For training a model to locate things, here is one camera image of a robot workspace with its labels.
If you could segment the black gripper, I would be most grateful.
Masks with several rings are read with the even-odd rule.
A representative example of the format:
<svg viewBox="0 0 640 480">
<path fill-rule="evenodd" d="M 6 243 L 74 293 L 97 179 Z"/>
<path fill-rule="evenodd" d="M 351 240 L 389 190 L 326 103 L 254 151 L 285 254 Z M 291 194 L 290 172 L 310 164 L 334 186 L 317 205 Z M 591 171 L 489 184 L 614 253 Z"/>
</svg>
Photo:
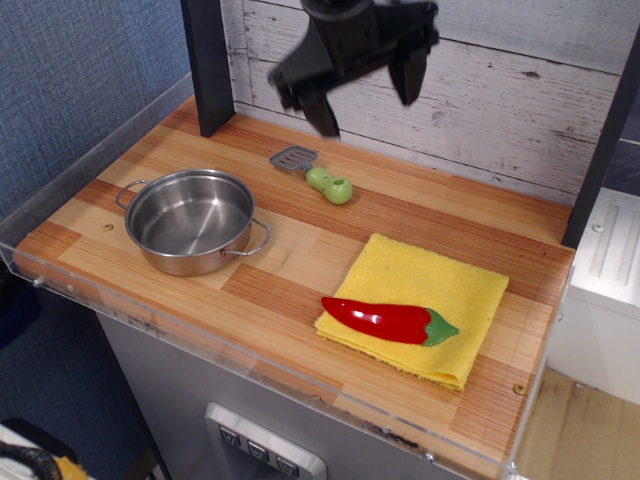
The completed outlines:
<svg viewBox="0 0 640 480">
<path fill-rule="evenodd" d="M 387 67 L 403 105 L 420 95 L 427 56 L 439 41 L 433 1 L 303 1 L 308 27 L 268 74 L 286 109 L 302 111 L 323 137 L 340 129 L 326 93 Z"/>
</svg>

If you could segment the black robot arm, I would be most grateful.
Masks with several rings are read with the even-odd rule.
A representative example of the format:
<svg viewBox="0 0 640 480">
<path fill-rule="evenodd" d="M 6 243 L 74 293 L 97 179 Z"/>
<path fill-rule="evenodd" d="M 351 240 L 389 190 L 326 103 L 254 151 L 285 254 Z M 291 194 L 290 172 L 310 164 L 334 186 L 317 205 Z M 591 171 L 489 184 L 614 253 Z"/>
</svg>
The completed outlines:
<svg viewBox="0 0 640 480">
<path fill-rule="evenodd" d="M 301 111 L 324 137 L 340 135 L 327 93 L 382 67 L 405 106 L 421 92 L 439 41 L 433 1 L 303 1 L 301 42 L 268 74 L 284 109 Z"/>
</svg>

